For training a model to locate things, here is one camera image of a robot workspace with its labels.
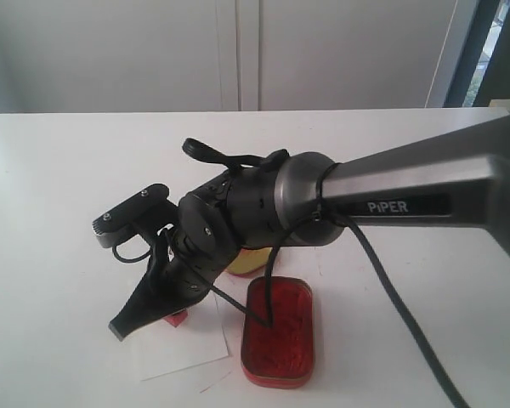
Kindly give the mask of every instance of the white sheet of paper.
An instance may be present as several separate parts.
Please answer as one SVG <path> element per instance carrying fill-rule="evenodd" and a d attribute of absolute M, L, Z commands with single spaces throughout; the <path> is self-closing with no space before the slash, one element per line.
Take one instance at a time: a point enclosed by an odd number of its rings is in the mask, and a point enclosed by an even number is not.
<path fill-rule="evenodd" d="M 159 320 L 132 337 L 140 381 L 229 356 L 213 293 L 189 308 L 189 316 L 178 327 Z"/>

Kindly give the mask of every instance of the white table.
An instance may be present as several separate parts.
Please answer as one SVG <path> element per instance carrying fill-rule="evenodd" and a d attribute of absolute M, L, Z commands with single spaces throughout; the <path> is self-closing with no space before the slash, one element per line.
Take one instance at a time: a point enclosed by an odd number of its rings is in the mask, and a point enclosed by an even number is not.
<path fill-rule="evenodd" d="M 118 263 L 99 247 L 91 222 L 148 184 L 167 184 L 177 201 L 220 172 L 183 154 L 187 137 L 230 153 L 265 156 L 286 147 L 348 161 L 504 114 L 0 116 L 0 407 L 450 406 L 348 232 L 324 248 L 284 251 L 277 270 L 300 276 L 315 292 L 316 366 L 304 388 L 259 388 L 245 379 L 243 318 L 223 302 L 229 358 L 136 381 L 128 348 L 107 323 L 128 298 L 126 279 L 138 278 L 144 265 Z M 477 229 L 365 231 L 471 406 L 510 406 L 504 251 Z M 222 275 L 217 284 L 244 300 L 246 280 Z"/>

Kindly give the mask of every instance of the yellow object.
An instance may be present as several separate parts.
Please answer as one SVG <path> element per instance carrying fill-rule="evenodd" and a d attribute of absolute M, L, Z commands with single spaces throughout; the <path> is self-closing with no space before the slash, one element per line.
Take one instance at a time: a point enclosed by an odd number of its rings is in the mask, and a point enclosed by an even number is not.
<path fill-rule="evenodd" d="M 227 267 L 227 272 L 232 275 L 246 275 L 264 265 L 269 260 L 270 248 L 263 249 L 242 249 L 240 254 Z"/>

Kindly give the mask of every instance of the red lid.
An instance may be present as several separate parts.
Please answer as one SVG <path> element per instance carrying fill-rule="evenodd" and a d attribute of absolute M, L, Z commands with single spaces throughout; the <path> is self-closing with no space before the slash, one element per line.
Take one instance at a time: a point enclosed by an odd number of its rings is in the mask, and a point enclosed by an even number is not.
<path fill-rule="evenodd" d="M 312 292 L 303 280 L 272 277 L 274 326 L 269 329 L 246 317 L 241 363 L 252 383 L 272 388 L 304 385 L 314 369 Z M 266 316 L 264 278 L 247 289 L 247 307 Z"/>

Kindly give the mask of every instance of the piper logo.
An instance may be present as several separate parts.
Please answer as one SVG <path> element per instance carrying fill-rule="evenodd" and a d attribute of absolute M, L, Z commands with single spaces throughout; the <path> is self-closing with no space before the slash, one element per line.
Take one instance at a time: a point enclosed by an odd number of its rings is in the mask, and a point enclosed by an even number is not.
<path fill-rule="evenodd" d="M 371 212 L 371 214 L 408 213 L 408 206 L 406 205 L 406 201 L 368 201 L 366 205 L 368 206 L 368 210 Z"/>

